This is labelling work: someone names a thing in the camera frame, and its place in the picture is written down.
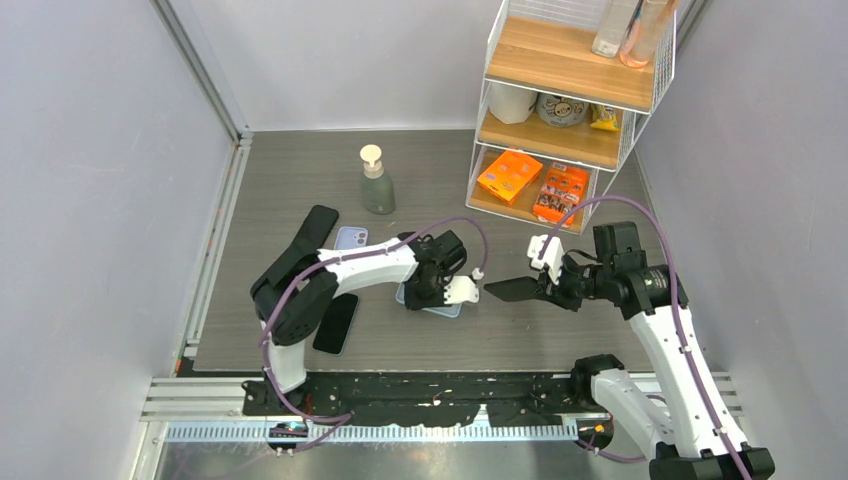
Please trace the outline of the bare black phone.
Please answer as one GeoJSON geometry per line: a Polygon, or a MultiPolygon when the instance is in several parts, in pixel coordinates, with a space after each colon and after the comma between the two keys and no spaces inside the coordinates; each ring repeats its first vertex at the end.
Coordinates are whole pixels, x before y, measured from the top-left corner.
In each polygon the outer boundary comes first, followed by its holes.
{"type": "Polygon", "coordinates": [[[312,348],[329,355],[341,355],[359,305],[359,297],[343,294],[334,298],[316,331],[312,348]]]}

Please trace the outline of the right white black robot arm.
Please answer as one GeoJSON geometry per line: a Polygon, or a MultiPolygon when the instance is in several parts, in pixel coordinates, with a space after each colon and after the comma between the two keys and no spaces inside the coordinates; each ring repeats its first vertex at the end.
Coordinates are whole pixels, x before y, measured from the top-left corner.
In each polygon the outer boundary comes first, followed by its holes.
{"type": "Polygon", "coordinates": [[[525,276],[485,289],[504,302],[540,300],[577,311],[604,300],[620,310],[645,349],[660,386],[657,404],[612,354],[579,359],[570,374],[571,397],[584,410],[602,407],[640,447],[652,479],[768,479],[770,452],[752,446],[713,380],[695,337],[687,299],[665,264],[651,266],[637,226],[616,222],[593,230],[595,252],[580,265],[559,240],[528,246],[525,276]]]}

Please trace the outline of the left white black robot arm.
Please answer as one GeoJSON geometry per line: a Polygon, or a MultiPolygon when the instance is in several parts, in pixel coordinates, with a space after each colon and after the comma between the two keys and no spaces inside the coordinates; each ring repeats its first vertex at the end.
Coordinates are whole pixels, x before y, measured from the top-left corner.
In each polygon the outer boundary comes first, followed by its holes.
{"type": "Polygon", "coordinates": [[[263,323],[260,346],[272,383],[270,403],[284,414],[305,405],[306,341],[336,298],[392,283],[402,286],[411,311],[476,303],[482,272],[459,274],[466,261],[464,244],[451,230],[439,236],[403,232],[349,250],[318,249],[295,238],[249,290],[263,323]]]}

